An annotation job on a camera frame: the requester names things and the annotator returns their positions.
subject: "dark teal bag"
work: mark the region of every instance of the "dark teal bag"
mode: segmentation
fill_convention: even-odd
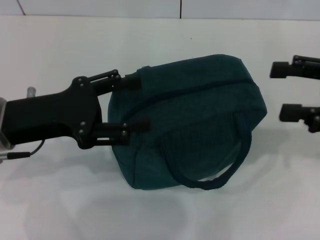
[[[149,118],[151,129],[113,146],[129,185],[154,190],[177,185],[221,188],[243,163],[251,132],[267,114],[242,61],[211,55],[137,71],[142,90],[113,92],[108,122]],[[214,176],[230,166],[213,180]]]

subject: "white table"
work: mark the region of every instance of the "white table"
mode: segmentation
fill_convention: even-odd
[[[283,103],[320,106],[320,82],[269,79],[273,61],[320,57],[320,22],[94,17],[0,17],[0,96],[66,89],[77,76],[228,54],[261,89],[268,115],[222,189],[131,189],[109,147],[47,140],[0,165],[3,240],[318,240],[320,137],[282,123]],[[107,117],[110,95],[100,97]],[[39,143],[18,146],[30,151]]]

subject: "green bag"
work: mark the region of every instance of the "green bag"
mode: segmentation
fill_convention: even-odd
[[[123,176],[135,189],[177,185],[204,190],[227,183],[267,114],[259,88],[242,61],[211,55],[137,71],[142,90],[112,93],[108,122],[149,118],[150,131],[113,146]],[[199,181],[214,176],[213,180]]]

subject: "zipper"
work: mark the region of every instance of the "zipper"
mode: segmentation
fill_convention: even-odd
[[[216,82],[210,82],[201,86],[194,86],[186,89],[181,89],[181,90],[173,90],[173,91],[168,91],[165,93],[161,93],[155,96],[151,96],[147,98],[146,100],[140,102],[138,105],[133,107],[130,111],[128,111],[123,117],[122,117],[122,122],[128,121],[130,118],[132,118],[134,115],[136,115],[138,112],[142,111],[145,108],[150,107],[151,105],[157,104],[159,102],[168,100],[168,99],[173,99],[177,97],[181,97],[187,94],[194,94],[198,92],[202,92],[205,90],[210,90],[212,88],[216,87],[224,87],[228,85],[235,85],[235,84],[253,84],[255,83],[251,79],[242,79],[242,80],[230,80],[230,81],[216,81]]]

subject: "bag handle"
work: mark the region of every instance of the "bag handle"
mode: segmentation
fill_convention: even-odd
[[[234,163],[219,177],[207,181],[191,180],[184,176],[178,168],[177,161],[169,161],[165,157],[166,164],[172,176],[182,185],[188,188],[199,188],[203,190],[219,189],[223,187],[232,175],[238,170],[244,162],[250,150],[252,135],[247,120],[242,112],[234,114],[236,128],[241,139],[241,148]]]

